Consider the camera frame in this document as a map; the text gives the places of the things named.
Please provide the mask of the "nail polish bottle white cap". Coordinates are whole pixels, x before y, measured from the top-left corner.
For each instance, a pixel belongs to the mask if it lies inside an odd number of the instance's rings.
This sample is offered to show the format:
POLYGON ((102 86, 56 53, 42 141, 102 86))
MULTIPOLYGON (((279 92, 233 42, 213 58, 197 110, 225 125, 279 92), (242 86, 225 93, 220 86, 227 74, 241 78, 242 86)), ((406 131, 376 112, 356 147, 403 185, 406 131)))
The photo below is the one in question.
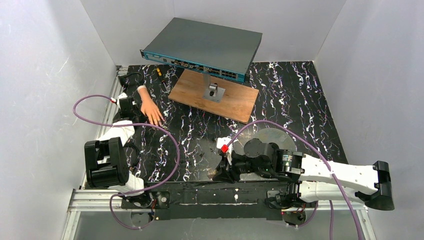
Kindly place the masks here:
POLYGON ((217 174, 216 169, 210 169, 207 172, 207 177, 212 180, 216 176, 216 174, 217 174))

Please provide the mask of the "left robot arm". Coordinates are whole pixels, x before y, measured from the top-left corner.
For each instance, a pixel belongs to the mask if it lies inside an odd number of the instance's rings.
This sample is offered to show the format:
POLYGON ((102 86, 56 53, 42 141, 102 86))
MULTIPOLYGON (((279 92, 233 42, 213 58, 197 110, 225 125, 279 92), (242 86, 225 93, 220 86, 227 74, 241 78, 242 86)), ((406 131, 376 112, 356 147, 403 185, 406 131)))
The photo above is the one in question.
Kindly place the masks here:
POLYGON ((136 132, 131 124, 138 119, 137 107, 134 98, 128 96, 118 97, 116 104, 118 112, 113 126, 84 145, 86 180, 91 188, 127 193, 144 188, 144 181, 131 172, 124 149, 136 132))

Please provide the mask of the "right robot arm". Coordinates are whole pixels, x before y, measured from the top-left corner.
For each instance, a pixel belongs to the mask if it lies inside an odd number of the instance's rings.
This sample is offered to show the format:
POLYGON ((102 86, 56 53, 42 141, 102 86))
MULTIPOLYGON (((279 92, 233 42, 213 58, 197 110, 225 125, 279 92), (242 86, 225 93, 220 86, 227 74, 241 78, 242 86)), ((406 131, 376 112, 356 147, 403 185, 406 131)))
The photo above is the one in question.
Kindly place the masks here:
POLYGON ((271 208, 287 209, 317 201, 342 200, 380 211, 395 208, 389 164, 385 161, 372 165, 325 162, 258 138, 249 140, 243 154, 238 154, 229 141, 227 137, 218 139, 221 161, 208 177, 216 182, 235 183, 241 180, 241 175, 255 173, 286 183, 278 193, 266 198, 271 208))

